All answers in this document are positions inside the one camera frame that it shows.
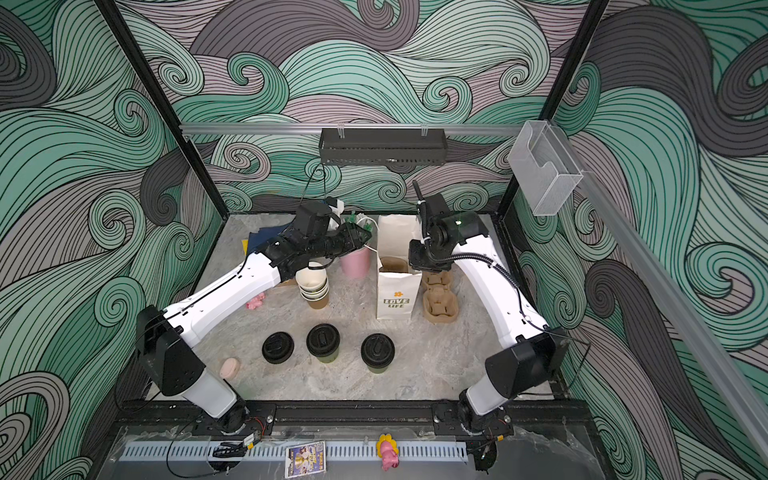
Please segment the black coffee cup lid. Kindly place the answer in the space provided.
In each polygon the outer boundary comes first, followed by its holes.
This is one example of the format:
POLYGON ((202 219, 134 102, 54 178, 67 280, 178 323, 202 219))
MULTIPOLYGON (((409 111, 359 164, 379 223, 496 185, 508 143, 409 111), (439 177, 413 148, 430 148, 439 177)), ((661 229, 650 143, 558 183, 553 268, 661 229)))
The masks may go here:
POLYGON ((311 355, 323 355, 340 346, 341 336, 338 329, 329 323, 314 326, 307 334, 306 346, 311 355))

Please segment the single brown pulp carrier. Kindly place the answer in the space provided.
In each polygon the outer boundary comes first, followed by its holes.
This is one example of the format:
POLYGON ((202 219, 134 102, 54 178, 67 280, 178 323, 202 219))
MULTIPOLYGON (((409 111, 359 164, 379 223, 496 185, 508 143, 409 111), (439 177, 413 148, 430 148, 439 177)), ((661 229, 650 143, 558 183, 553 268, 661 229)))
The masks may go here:
POLYGON ((379 266, 380 273, 408 274, 410 272, 410 267, 406 259, 386 256, 386 257, 380 257, 379 262, 380 262, 380 266, 379 266))

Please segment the green paper coffee cup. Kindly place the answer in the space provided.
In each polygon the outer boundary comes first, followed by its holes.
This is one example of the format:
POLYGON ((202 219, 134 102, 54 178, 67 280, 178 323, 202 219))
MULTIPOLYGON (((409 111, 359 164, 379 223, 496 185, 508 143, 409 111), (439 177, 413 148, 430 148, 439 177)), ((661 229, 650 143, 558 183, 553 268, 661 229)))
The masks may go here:
POLYGON ((327 352, 323 355, 316 355, 315 358, 321 363, 328 364, 334 362, 338 358, 338 355, 339 349, 335 349, 332 352, 327 352))

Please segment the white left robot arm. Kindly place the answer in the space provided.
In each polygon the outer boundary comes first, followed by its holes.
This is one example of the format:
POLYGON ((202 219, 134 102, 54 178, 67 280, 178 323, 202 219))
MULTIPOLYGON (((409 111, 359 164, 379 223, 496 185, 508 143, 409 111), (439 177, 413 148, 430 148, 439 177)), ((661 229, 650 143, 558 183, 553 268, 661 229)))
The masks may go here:
POLYGON ((293 279, 314 258, 335 259, 372 238, 364 227, 341 218, 339 200, 311 200, 294 219, 261 242, 248 240, 244 260, 196 294, 164 309, 153 305, 137 316, 139 363, 165 396, 180 396, 211 419, 239 419, 245 406, 237 393, 212 373, 193 348, 249 300, 293 279))

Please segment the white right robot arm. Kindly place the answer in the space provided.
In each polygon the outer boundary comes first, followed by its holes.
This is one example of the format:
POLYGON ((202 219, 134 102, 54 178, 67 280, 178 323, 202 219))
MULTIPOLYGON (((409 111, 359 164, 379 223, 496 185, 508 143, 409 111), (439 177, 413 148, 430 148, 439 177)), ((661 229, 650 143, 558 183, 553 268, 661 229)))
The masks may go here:
POLYGON ((417 182, 413 188, 422 238, 409 243, 410 266, 424 272, 458 266, 482 301, 502 347, 485 360, 483 377, 461 398, 468 419, 479 419, 547 382, 562 365, 570 337, 562 328, 549 327, 524 297, 476 213, 453 212, 442 195, 424 195, 417 182))

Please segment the white paper takeout bag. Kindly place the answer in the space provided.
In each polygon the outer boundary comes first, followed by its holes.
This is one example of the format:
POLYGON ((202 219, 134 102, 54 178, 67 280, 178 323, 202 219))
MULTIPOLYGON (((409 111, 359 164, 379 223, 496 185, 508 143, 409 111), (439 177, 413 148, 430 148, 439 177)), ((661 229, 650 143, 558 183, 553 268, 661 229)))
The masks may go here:
POLYGON ((372 239, 367 248, 372 251, 376 283, 376 318, 381 321, 406 321, 411 318, 422 272, 410 266, 408 274, 380 273, 380 257, 398 257, 408 261, 408 245, 412 239, 421 240, 419 219, 415 215, 383 215, 376 218, 372 239))

